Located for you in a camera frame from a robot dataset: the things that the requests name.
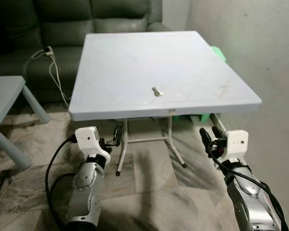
stool leg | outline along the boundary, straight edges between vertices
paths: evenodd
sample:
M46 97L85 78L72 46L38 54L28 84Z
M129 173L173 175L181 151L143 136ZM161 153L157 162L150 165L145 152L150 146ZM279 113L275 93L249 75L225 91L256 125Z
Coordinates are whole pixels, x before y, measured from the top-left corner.
M15 162L17 167L21 170L30 167L30 159L23 154L23 152L17 148L12 142L10 142L0 132L0 148L6 152L6 154Z
M34 97L34 95L31 93L31 91L26 85L24 85L22 93L25 99L30 104L34 113L39 117L40 122L47 123L50 120L49 115L45 112L45 110L42 108L40 103L37 101L37 99Z
M124 122L124 130L123 130L123 132L124 132L123 151L122 151L122 153L121 153L119 165L118 165L117 172L116 172L116 176L117 176L117 177L120 176L121 169L122 169L123 162L124 162L124 158L125 158L125 154L126 154L126 151L127 151L127 145L128 145L127 119L124 119L123 122Z
M174 146L174 143L172 141L172 116L169 116L169 120L168 120L168 135L169 135L170 148L173 150L174 154L177 156L177 158L180 161L181 165L183 167L187 167L186 163L182 159L180 153L178 152L178 150L176 149L176 147Z

small gray table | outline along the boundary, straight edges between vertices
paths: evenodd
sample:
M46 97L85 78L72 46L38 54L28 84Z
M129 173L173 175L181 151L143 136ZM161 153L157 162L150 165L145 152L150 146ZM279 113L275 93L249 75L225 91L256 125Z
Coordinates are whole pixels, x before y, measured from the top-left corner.
M9 112L20 92L22 92L32 110L37 114L40 122L47 123L50 120L49 115L25 85L25 80L22 76L0 76L0 123ZM16 163L18 168L26 169L31 165L30 159L3 136L1 132L0 148Z
M156 96L156 87L162 96ZM69 107L72 120L124 119L127 144L167 140L172 116L256 109L261 99L196 31L88 34ZM127 118L168 116L167 137L129 140Z

sofa backrest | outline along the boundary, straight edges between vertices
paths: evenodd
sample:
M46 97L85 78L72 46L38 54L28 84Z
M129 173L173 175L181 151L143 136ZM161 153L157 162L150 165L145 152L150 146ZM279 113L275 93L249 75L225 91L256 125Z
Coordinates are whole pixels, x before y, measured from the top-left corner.
M144 32L162 20L162 0L0 0L15 48L82 46L88 33Z

